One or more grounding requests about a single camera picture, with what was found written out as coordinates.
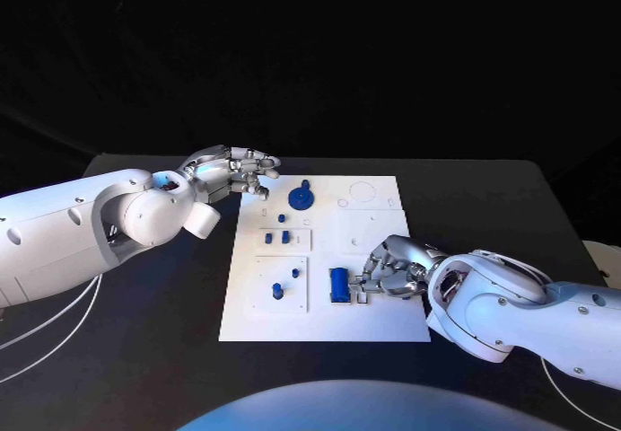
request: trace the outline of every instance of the robotic hand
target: robotic hand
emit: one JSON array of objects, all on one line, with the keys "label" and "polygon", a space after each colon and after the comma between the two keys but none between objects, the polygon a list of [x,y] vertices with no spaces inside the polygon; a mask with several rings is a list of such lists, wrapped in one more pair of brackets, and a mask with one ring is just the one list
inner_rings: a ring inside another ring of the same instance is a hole
[{"label": "robotic hand", "polygon": [[176,171],[129,169],[0,199],[0,309],[64,292],[167,242],[182,227],[208,238],[229,192],[267,200],[260,175],[280,160],[214,146]]},{"label": "robotic hand", "polygon": [[[372,273],[382,265],[382,276]],[[448,256],[391,235],[369,257],[355,292],[427,292],[427,324],[471,355],[502,362],[513,347],[567,374],[621,390],[621,292],[554,283],[526,263],[489,251]]]}]

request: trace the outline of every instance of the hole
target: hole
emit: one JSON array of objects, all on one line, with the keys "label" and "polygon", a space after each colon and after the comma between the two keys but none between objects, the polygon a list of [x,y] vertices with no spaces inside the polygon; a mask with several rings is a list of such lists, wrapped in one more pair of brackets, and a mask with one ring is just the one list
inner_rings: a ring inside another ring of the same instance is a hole
[{"label": "hole", "polygon": [[22,233],[21,233],[19,229],[16,229],[15,227],[12,227],[12,228],[6,231],[6,236],[9,237],[9,240],[10,240],[16,245],[21,245],[21,244],[22,244]]},{"label": "hole", "polygon": [[591,298],[593,298],[593,302],[597,305],[600,305],[601,307],[605,306],[605,299],[598,294],[593,294]]},{"label": "hole", "polygon": [[70,219],[71,221],[77,224],[81,225],[82,224],[82,216],[81,216],[81,212],[75,209],[71,208],[68,211],[70,214]]}]

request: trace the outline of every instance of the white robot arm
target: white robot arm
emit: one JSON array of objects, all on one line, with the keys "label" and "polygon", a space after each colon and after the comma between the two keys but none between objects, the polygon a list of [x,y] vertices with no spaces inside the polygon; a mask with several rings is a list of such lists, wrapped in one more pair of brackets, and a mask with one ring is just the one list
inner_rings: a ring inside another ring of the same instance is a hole
[{"label": "white robot arm", "polygon": [[[267,199],[258,175],[276,157],[222,145],[176,171],[129,169],[0,199],[0,309],[64,292],[167,242],[182,227],[208,238],[231,191]],[[107,235],[108,227],[117,233]]]},{"label": "white robot arm", "polygon": [[[382,264],[382,277],[372,273]],[[350,290],[408,297],[427,291],[427,323],[470,354],[502,362],[513,347],[567,374],[621,390],[621,292],[554,283],[523,262],[489,251],[448,256],[391,235]]]}]

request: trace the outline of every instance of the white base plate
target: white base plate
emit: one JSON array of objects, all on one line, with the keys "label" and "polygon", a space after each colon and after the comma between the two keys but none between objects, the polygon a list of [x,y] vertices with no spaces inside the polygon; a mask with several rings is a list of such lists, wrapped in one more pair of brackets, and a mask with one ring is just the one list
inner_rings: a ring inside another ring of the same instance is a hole
[{"label": "white base plate", "polygon": [[[287,198],[303,180],[310,181],[314,204],[297,211]],[[352,295],[352,303],[330,302],[329,269],[346,268],[353,279],[385,238],[410,236],[395,177],[284,175],[261,183],[271,191],[270,200],[245,194],[240,208],[221,341],[430,341],[420,297],[404,301],[368,295],[365,304]],[[284,223],[278,223],[280,214]],[[309,251],[306,245],[296,251],[296,246],[284,248],[284,229],[310,229],[309,237],[300,236],[303,245],[309,238]],[[274,232],[271,245],[267,232]],[[297,258],[300,265],[307,261],[307,270],[294,279],[290,267]],[[283,302],[287,290],[281,300],[273,299],[273,284],[286,288],[294,280],[291,302]],[[300,308],[304,281],[306,309]]]}]

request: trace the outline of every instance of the table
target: table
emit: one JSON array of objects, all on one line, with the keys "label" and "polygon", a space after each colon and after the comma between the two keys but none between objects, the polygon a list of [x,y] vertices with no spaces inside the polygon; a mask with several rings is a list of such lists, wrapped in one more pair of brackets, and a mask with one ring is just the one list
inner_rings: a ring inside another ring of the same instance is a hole
[{"label": "table", "polygon": [[[100,155],[85,175],[175,169],[185,156]],[[283,174],[395,175],[411,233],[451,253],[493,250],[554,279],[603,285],[538,166],[522,161],[284,158]],[[433,332],[431,343],[218,341],[240,196],[201,241],[182,231],[104,276],[95,307],[64,348],[0,385],[0,427],[172,429],[270,388],[327,379],[420,383],[493,400],[568,429],[597,428],[567,405],[535,354],[503,364],[470,356]],[[81,289],[6,309],[3,340],[52,316]],[[87,301],[2,353],[2,375],[57,345]],[[578,405],[621,424],[620,392],[552,376]]]}]

